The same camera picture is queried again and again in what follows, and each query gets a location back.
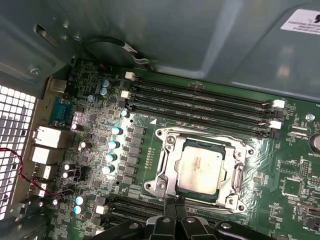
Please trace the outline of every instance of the cable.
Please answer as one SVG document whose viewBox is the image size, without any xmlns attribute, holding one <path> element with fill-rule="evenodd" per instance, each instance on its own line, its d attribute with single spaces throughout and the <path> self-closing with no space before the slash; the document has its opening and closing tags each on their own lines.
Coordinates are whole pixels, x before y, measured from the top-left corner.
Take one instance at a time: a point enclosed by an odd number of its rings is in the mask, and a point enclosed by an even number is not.
<svg viewBox="0 0 320 240">
<path fill-rule="evenodd" d="M 120 39 L 117 39 L 117 38 L 114 38 L 111 36 L 94 36 L 94 37 L 91 37 L 91 38 L 85 40 L 81 44 L 81 48 L 85 51 L 85 53 L 87 55 L 89 55 L 90 57 L 94 58 L 96 61 L 99 61 L 97 56 L 95 56 L 87 48 L 89 45 L 95 44 L 95 43 L 110 43 L 110 44 L 114 44 L 119 47 L 122 47 L 128 53 L 131 54 L 131 56 L 136 64 L 144 65 L 147 70 L 153 71 L 152 66 L 149 65 L 149 63 L 150 63 L 149 59 L 139 56 L 139 53 L 133 47 L 131 47 L 128 43 L 126 43 L 125 41 L 122 41 Z"/>
<path fill-rule="evenodd" d="M 41 186 L 39 186 L 39 184 L 29 178 L 27 178 L 23 173 L 22 173 L 22 170 L 23 170 L 23 167 L 24 167 L 24 162 L 22 160 L 22 157 L 15 151 L 15 150 L 12 150 L 10 148 L 7 148 L 7 147 L 0 147 L 0 152 L 11 152 L 14 156 L 16 156 L 18 159 L 19 159 L 19 168 L 18 168 L 18 175 L 25 181 L 27 181 L 28 183 L 30 183 L 32 186 L 40 189 L 41 191 L 44 191 L 45 194 L 47 195 L 51 195 L 51 196 L 61 196 L 60 193 L 53 193 L 53 192 L 50 192 L 50 191 L 47 191 L 45 190 L 44 188 L 42 188 Z"/>
</svg>

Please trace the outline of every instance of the black capacitor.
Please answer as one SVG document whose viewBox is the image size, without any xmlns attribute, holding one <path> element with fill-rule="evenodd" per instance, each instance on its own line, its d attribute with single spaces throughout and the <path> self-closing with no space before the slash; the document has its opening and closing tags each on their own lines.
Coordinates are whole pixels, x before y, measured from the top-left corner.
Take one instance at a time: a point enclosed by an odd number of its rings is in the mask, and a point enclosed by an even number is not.
<svg viewBox="0 0 320 240">
<path fill-rule="evenodd" d="M 73 123 L 71 125 L 71 129 L 72 130 L 77 130 L 77 131 L 82 131 L 84 129 L 84 127 L 80 124 L 77 124 L 77 123 Z"/>
<path fill-rule="evenodd" d="M 66 165 L 64 165 L 64 170 L 69 171 L 69 170 L 73 170 L 76 169 L 77 165 L 75 165 L 74 163 L 68 163 Z"/>
<path fill-rule="evenodd" d="M 64 179 L 70 178 L 70 177 L 74 177 L 75 176 L 75 172 L 74 171 L 66 171 L 62 174 L 62 177 Z"/>
<path fill-rule="evenodd" d="M 83 141 L 83 142 L 81 142 L 80 146 L 83 149 L 89 149 L 89 148 L 92 148 L 92 143 L 89 141 Z"/>
<path fill-rule="evenodd" d="M 60 197 L 57 197 L 57 198 L 53 199 L 52 205 L 53 206 L 57 206 L 59 204 L 62 204 L 64 201 L 65 201 L 65 198 L 60 196 Z"/>
</svg>

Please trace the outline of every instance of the white label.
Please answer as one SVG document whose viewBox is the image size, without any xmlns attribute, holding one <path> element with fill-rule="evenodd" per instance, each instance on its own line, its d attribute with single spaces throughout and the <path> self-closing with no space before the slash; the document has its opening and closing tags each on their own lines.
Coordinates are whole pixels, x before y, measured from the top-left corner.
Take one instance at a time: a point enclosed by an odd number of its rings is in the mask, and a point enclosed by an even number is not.
<svg viewBox="0 0 320 240">
<path fill-rule="evenodd" d="M 283 24 L 281 29 L 320 35 L 320 11 L 298 9 Z"/>
</svg>

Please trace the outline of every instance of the chip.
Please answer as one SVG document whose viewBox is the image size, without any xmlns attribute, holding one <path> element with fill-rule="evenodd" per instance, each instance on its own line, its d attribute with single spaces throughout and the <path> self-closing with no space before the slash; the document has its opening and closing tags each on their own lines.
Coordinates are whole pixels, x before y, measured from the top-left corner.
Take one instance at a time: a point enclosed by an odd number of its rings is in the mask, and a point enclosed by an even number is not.
<svg viewBox="0 0 320 240">
<path fill-rule="evenodd" d="M 129 156 L 129 157 L 127 158 L 127 162 L 128 162 L 129 164 L 137 164 L 137 163 L 138 163 L 138 158 L 135 157 L 135 156 Z"/>
<path fill-rule="evenodd" d="M 133 177 L 133 176 L 127 176 L 127 175 L 124 175 L 123 176 L 123 183 L 124 184 L 133 184 L 134 183 L 134 181 L 135 181 L 135 178 Z"/>
<path fill-rule="evenodd" d="M 75 111 L 78 113 L 83 113 L 85 108 L 81 105 L 77 105 Z"/>
<path fill-rule="evenodd" d="M 122 109 L 125 108 L 126 105 L 127 105 L 127 103 L 125 101 L 119 101 L 119 103 L 118 103 L 118 107 L 122 108 Z"/>
<path fill-rule="evenodd" d="M 109 98 L 109 103 L 115 104 L 117 102 L 117 98 L 115 96 L 112 96 Z"/>
<path fill-rule="evenodd" d="M 88 162 L 88 157 L 87 156 L 82 156 L 81 157 L 81 162 L 82 163 L 87 163 Z"/>
<path fill-rule="evenodd" d="M 123 177 L 123 176 L 118 175 L 118 176 L 116 176 L 116 179 L 117 179 L 118 181 L 122 181 L 122 180 L 124 179 L 124 177 Z"/>
<path fill-rule="evenodd" d="M 101 137 L 99 138 L 99 143 L 105 144 L 105 143 L 106 143 L 106 140 L 107 140 L 107 138 L 106 138 L 105 136 L 101 136 Z"/>
<path fill-rule="evenodd" d="M 95 114 L 91 114 L 90 116 L 89 116 L 89 121 L 95 121 L 97 119 L 97 115 L 95 115 Z"/>
<path fill-rule="evenodd" d="M 99 180 L 94 180 L 94 181 L 93 181 L 93 186 L 94 186 L 95 188 L 100 188 L 100 186 L 101 186 L 101 181 L 99 181 Z"/>
<path fill-rule="evenodd" d="M 89 212 L 89 211 L 86 211 L 86 212 L 84 213 L 84 217 L 85 217 L 86 219 L 90 219 L 90 218 L 92 217 L 92 213 Z"/>
<path fill-rule="evenodd" d="M 95 194 L 90 194 L 89 195 L 89 200 L 91 200 L 91 201 L 96 200 L 96 195 Z"/>
<path fill-rule="evenodd" d="M 96 200 L 96 202 L 99 204 L 99 205 L 105 205 L 106 204 L 106 201 L 107 199 L 103 196 L 99 196 L 98 199 Z"/>
<path fill-rule="evenodd" d="M 131 146 L 129 149 L 130 154 L 139 154 L 141 151 L 140 147 Z"/>
<path fill-rule="evenodd" d="M 137 171 L 137 168 L 135 166 L 130 166 L 130 165 L 125 166 L 125 169 L 124 169 L 124 172 L 130 175 L 135 174 L 136 171 Z"/>
<path fill-rule="evenodd" d="M 133 133 L 143 135 L 145 134 L 145 129 L 143 127 L 135 126 L 133 128 Z"/>
</svg>

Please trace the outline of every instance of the screw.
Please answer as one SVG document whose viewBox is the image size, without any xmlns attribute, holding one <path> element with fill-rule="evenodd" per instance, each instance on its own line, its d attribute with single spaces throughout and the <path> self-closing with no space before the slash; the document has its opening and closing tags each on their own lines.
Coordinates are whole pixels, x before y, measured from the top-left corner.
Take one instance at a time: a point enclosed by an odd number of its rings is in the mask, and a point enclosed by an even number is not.
<svg viewBox="0 0 320 240">
<path fill-rule="evenodd" d="M 81 37 L 79 35 L 74 35 L 73 40 L 75 40 L 77 42 L 81 42 Z"/>
<path fill-rule="evenodd" d="M 168 144 L 174 144 L 175 141 L 176 141 L 176 139 L 175 139 L 174 136 L 168 136 L 168 137 L 166 138 L 166 142 L 167 142 Z"/>
<path fill-rule="evenodd" d="M 139 224 L 138 223 L 132 223 L 129 228 L 130 229 L 136 229 L 137 227 L 139 227 Z"/>
<path fill-rule="evenodd" d="M 65 40 L 65 41 L 68 41 L 68 40 L 69 40 L 69 37 L 68 37 L 67 35 L 63 35 L 63 36 L 62 36 L 62 39 Z"/>
<path fill-rule="evenodd" d="M 64 27 L 65 29 L 68 29 L 68 28 L 69 28 L 69 22 L 68 22 L 68 21 L 65 21 L 65 22 L 63 23 L 63 27 Z"/>
<path fill-rule="evenodd" d="M 158 187 L 159 187 L 160 189 L 165 189 L 166 185 L 161 182 L 161 183 L 159 183 Z"/>
<path fill-rule="evenodd" d="M 221 224 L 221 227 L 223 227 L 224 229 L 230 229 L 231 225 L 229 223 L 224 222 Z"/>
<path fill-rule="evenodd" d="M 308 122 L 313 122 L 315 119 L 316 119 L 316 116 L 311 114 L 311 113 L 308 113 L 306 116 L 305 116 L 305 119 L 308 121 Z"/>
<path fill-rule="evenodd" d="M 31 75 L 39 75 L 40 73 L 41 73 L 41 70 L 37 66 L 30 69 L 30 74 Z"/>
<path fill-rule="evenodd" d="M 194 218 L 192 218 L 192 217 L 188 217 L 188 218 L 186 219 L 186 221 L 187 221 L 188 223 L 192 224 L 192 223 L 194 223 L 196 220 L 195 220 Z"/>
</svg>

